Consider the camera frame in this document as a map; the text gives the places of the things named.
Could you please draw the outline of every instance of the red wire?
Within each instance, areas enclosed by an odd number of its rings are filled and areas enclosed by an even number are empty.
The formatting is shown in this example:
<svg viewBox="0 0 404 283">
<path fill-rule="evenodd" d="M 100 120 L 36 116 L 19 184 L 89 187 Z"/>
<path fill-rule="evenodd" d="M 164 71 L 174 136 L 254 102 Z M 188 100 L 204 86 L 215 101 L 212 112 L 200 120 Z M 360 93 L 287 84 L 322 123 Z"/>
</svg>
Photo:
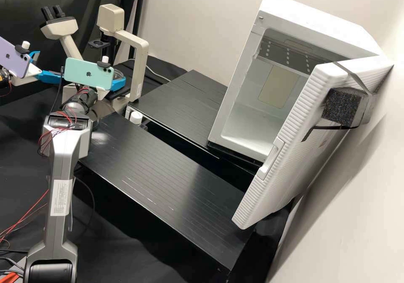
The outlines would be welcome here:
<svg viewBox="0 0 404 283">
<path fill-rule="evenodd" d="M 27 220 L 29 217 L 31 217 L 33 214 L 35 214 L 37 211 L 39 211 L 40 209 L 44 208 L 46 205 L 47 205 L 47 203 L 45 203 L 45 204 L 42 205 L 41 207 L 38 207 L 36 210 L 34 210 L 32 213 L 30 213 L 28 216 L 26 216 L 23 220 L 18 221 L 17 224 L 20 224 L 20 223 L 24 222 L 24 221 Z M 12 226 L 6 228 L 5 230 L 3 230 L 3 231 L 1 232 L 1 233 L 0 233 L 0 238 L 5 238 L 5 235 L 3 235 L 3 233 L 4 233 L 5 231 L 9 230 L 11 227 L 12 227 Z"/>
<path fill-rule="evenodd" d="M 39 140 L 38 140 L 38 145 L 40 145 L 41 144 L 41 139 L 44 137 L 44 136 L 46 136 L 46 135 L 48 135 L 50 132 L 52 132 L 53 130 L 50 130 L 50 131 L 47 131 L 45 134 L 43 134 L 42 136 L 40 136 L 39 137 Z"/>
<path fill-rule="evenodd" d="M 56 132 L 55 134 L 52 134 L 52 136 L 50 136 L 50 137 L 45 141 L 45 143 L 42 144 L 42 146 L 44 146 L 44 145 L 45 145 L 45 146 L 43 147 L 41 153 L 43 153 L 43 152 L 45 151 L 45 149 L 46 149 L 46 148 L 48 147 L 48 145 L 52 142 L 52 139 L 53 139 L 56 135 L 59 135 L 61 132 L 64 132 L 64 131 L 66 131 L 66 130 L 68 130 L 68 129 L 67 129 L 67 128 L 58 127 L 58 128 L 53 129 L 52 131 L 54 131 L 54 130 L 57 130 L 57 132 Z"/>
<path fill-rule="evenodd" d="M 24 216 L 22 216 L 21 219 L 18 220 L 17 223 L 14 224 L 14 225 L 5 233 L 5 236 L 8 235 L 8 234 L 18 225 L 18 223 L 19 223 L 20 221 L 22 221 L 22 220 L 34 209 L 34 207 L 36 207 L 36 206 L 38 205 L 39 202 L 41 202 L 41 200 L 43 199 L 43 197 L 46 196 L 46 194 L 48 193 L 48 191 L 49 191 L 49 189 L 47 189 L 47 190 L 43 193 L 43 195 L 38 199 L 38 201 L 24 214 Z"/>
<path fill-rule="evenodd" d="M 63 115 L 64 117 L 67 118 L 67 120 L 68 120 L 70 123 L 73 123 L 72 119 L 70 119 L 70 117 L 69 117 L 68 115 L 66 115 L 64 112 L 62 112 L 62 111 L 56 111 L 56 113 Z"/>
<path fill-rule="evenodd" d="M 76 113 L 70 108 L 70 106 L 67 106 L 67 108 L 74 114 L 74 123 L 77 123 Z"/>
<path fill-rule="evenodd" d="M 90 88 L 89 87 L 82 87 L 81 89 L 79 89 L 77 91 L 77 93 L 80 93 L 82 90 L 90 90 Z"/>
<path fill-rule="evenodd" d="M 8 94 L 11 93 L 11 90 L 13 89 L 13 88 L 11 87 L 11 81 L 8 82 L 8 85 L 10 86 L 10 90 L 8 91 L 7 94 L 1 95 L 0 97 L 5 97 L 5 96 L 7 96 Z"/>
</svg>

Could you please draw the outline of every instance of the white knob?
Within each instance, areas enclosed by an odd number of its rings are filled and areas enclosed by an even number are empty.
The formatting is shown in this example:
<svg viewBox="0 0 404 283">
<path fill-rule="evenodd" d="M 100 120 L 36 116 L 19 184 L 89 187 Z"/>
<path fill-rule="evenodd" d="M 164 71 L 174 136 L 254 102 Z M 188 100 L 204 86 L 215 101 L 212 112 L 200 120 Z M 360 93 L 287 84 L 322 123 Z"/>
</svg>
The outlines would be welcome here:
<svg viewBox="0 0 404 283">
<path fill-rule="evenodd" d="M 30 45 L 31 44 L 28 41 L 23 41 L 21 46 L 22 48 L 28 50 Z"/>
<path fill-rule="evenodd" d="M 143 119 L 143 115 L 142 115 L 141 112 L 133 111 L 133 112 L 130 114 L 129 121 L 132 122 L 132 123 L 134 123 L 134 124 L 139 125 L 140 123 L 142 123 L 142 119 Z"/>
</svg>

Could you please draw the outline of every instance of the white label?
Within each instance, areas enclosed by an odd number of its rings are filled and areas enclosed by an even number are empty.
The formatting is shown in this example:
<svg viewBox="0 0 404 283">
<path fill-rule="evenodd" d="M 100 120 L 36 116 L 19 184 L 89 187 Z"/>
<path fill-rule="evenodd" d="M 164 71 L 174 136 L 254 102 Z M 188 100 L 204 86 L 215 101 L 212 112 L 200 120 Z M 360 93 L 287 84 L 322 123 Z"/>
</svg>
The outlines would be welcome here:
<svg viewBox="0 0 404 283">
<path fill-rule="evenodd" d="M 72 198 L 71 180 L 54 180 L 52 202 L 50 206 L 51 216 L 67 216 L 69 214 L 70 200 Z"/>
<path fill-rule="evenodd" d="M 136 96 L 140 96 L 141 93 L 142 93 L 142 84 L 139 84 L 138 90 L 136 91 Z"/>
</svg>

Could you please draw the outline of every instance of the wire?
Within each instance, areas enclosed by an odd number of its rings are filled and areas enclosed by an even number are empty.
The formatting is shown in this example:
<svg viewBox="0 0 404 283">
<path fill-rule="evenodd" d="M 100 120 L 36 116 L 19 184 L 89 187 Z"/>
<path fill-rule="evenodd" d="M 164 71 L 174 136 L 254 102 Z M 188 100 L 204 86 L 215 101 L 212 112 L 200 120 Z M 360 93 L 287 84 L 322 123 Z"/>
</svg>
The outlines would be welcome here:
<svg viewBox="0 0 404 283">
<path fill-rule="evenodd" d="M 16 282 L 19 277 L 20 277 L 19 274 L 16 274 L 15 272 L 11 272 L 11 273 L 5 275 L 3 278 L 1 278 L 0 283 Z"/>
<path fill-rule="evenodd" d="M 49 112 L 49 113 L 52 113 L 52 112 L 53 112 L 53 108 L 55 107 L 56 101 L 58 100 L 58 97 L 59 97 L 59 95 L 60 95 L 60 90 L 61 90 L 61 88 L 62 88 L 62 83 L 63 83 L 63 73 L 64 73 L 64 66 L 62 66 L 62 67 L 60 68 L 60 82 L 59 82 L 59 86 L 58 86 L 58 92 L 56 93 L 55 101 L 53 102 L 52 107 L 50 108 L 50 112 Z"/>
<path fill-rule="evenodd" d="M 6 253 L 18 253 L 18 254 L 27 254 L 27 250 L 19 250 L 19 249 L 0 249 L 0 251 L 5 251 Z"/>
<path fill-rule="evenodd" d="M 347 127 L 347 126 L 344 126 L 344 125 L 338 125 L 338 126 L 319 126 L 319 125 L 314 125 L 312 128 L 310 128 L 307 131 L 306 135 L 303 137 L 301 142 L 306 141 L 313 130 L 353 130 L 353 129 L 357 128 L 357 127 L 359 127 L 359 125 L 355 126 L 355 127 Z"/>
<path fill-rule="evenodd" d="M 34 208 L 35 206 L 38 205 L 38 203 L 46 196 L 46 194 L 48 193 L 49 188 L 42 194 L 42 196 L 37 200 L 37 202 L 24 214 L 24 216 L 21 217 L 20 220 L 17 221 L 16 224 L 14 224 L 6 233 L 5 235 L 0 239 L 0 243 L 3 241 L 3 239 L 5 238 L 5 236 L 7 236 L 17 225 L 20 221 L 22 221 Z"/>
<path fill-rule="evenodd" d="M 74 123 L 77 123 L 77 116 L 76 113 L 72 110 L 72 108 L 70 106 L 67 106 L 67 108 L 73 113 L 74 115 Z"/>
<path fill-rule="evenodd" d="M 32 215 L 34 215 L 36 212 L 40 211 L 40 210 L 41 210 L 42 208 L 44 208 L 46 205 L 47 205 L 47 203 L 45 203 L 45 204 L 42 205 L 41 207 L 38 207 L 36 210 L 34 210 L 32 213 L 30 213 L 28 216 L 26 216 L 22 221 L 18 222 L 18 224 L 20 224 L 20 223 L 24 222 L 25 220 L 27 220 L 28 218 L 30 218 Z M 26 227 L 28 224 L 30 224 L 30 223 L 33 222 L 33 221 L 35 221 L 35 219 L 33 219 L 32 221 L 29 221 L 28 223 L 25 223 L 23 226 L 20 226 L 20 227 L 17 227 L 17 228 L 15 228 L 15 229 L 13 229 L 10 233 L 13 233 L 13 232 L 15 232 L 15 231 L 18 231 L 18 230 L 20 230 L 20 229 Z M 8 229 L 10 229 L 11 227 L 12 227 L 12 226 L 6 228 L 5 230 L 3 230 L 3 231 L 1 232 L 1 233 L 0 233 L 0 238 L 2 237 L 2 234 L 3 234 L 5 231 L 7 231 Z"/>
<path fill-rule="evenodd" d="M 10 242 L 8 240 L 6 240 L 6 239 L 4 239 L 3 241 L 5 241 L 7 243 L 7 248 L 6 249 L 10 249 L 10 246 L 11 246 Z"/>
<path fill-rule="evenodd" d="M 156 75 L 157 77 L 160 77 L 160 78 L 163 78 L 164 80 L 167 80 L 168 82 L 170 82 L 171 80 L 170 79 L 168 79 L 168 78 L 166 78 L 166 77 L 164 77 L 164 76 L 162 76 L 162 75 L 160 75 L 160 74 L 157 74 L 155 71 L 153 71 L 148 65 L 146 65 L 146 68 L 153 74 L 153 75 Z"/>
<path fill-rule="evenodd" d="M 70 122 L 70 124 L 73 123 L 72 119 L 66 113 L 64 113 L 62 111 L 56 111 L 56 113 L 58 113 L 59 115 L 62 115 L 63 117 L 65 117 Z"/>
<path fill-rule="evenodd" d="M 0 270 L 0 273 L 6 273 L 6 272 L 14 272 L 14 273 L 20 275 L 21 277 L 24 277 L 24 273 L 20 270 Z"/>
<path fill-rule="evenodd" d="M 21 269 L 22 271 L 24 271 L 24 268 L 20 265 L 18 265 L 17 262 L 15 262 L 13 259 L 7 258 L 7 257 L 0 257 L 0 260 L 5 260 L 8 263 L 10 263 L 10 265 L 14 265 L 16 267 L 18 267 L 19 269 Z"/>
<path fill-rule="evenodd" d="M 0 97 L 5 97 L 5 96 L 7 96 L 8 94 L 11 93 L 11 90 L 13 89 L 12 84 L 11 84 L 11 81 L 8 82 L 8 85 L 9 85 L 9 87 L 10 87 L 10 89 L 8 90 L 8 93 L 7 93 L 7 94 L 4 94 L 4 95 L 1 95 Z"/>
<path fill-rule="evenodd" d="M 93 210 L 91 211 L 90 218 L 88 219 L 88 222 L 87 222 L 87 224 L 86 224 L 85 227 L 84 227 L 84 230 L 83 230 L 83 231 L 81 232 L 81 234 L 79 234 L 78 237 L 75 239 L 75 242 L 77 242 L 77 241 L 79 241 L 79 240 L 84 236 L 84 234 L 85 234 L 85 233 L 87 232 L 87 230 L 88 230 L 88 227 L 90 226 L 91 220 L 93 219 L 93 215 L 94 215 L 94 212 L 95 212 L 95 210 L 96 210 L 96 200 L 95 200 L 95 198 L 94 198 L 94 194 L 93 194 L 93 192 L 91 191 L 90 187 L 89 187 L 87 184 L 85 184 L 82 180 L 80 180 L 79 178 L 77 178 L 77 177 L 75 177 L 75 178 L 76 178 L 77 181 L 79 181 L 79 182 L 88 190 L 88 192 L 89 192 L 90 195 L 91 195 L 91 200 L 93 201 Z"/>
</svg>

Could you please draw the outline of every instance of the phone mount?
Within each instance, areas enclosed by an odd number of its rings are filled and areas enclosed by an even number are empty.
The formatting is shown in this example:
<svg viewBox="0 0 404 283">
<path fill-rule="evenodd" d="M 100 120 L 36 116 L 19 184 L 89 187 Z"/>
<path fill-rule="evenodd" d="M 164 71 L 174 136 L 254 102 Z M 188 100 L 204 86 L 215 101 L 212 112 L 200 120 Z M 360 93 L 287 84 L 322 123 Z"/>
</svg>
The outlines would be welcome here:
<svg viewBox="0 0 404 283">
<path fill-rule="evenodd" d="M 13 45 L 0 37 L 0 87 L 7 87 L 11 82 L 14 86 L 23 85 L 37 80 L 34 76 L 42 71 L 31 63 L 28 41 L 21 45 Z"/>
<path fill-rule="evenodd" d="M 102 100 L 113 86 L 114 68 L 108 63 L 108 56 L 103 56 L 97 63 L 66 59 L 64 79 L 69 82 L 86 85 L 97 89 L 98 99 Z"/>
</svg>

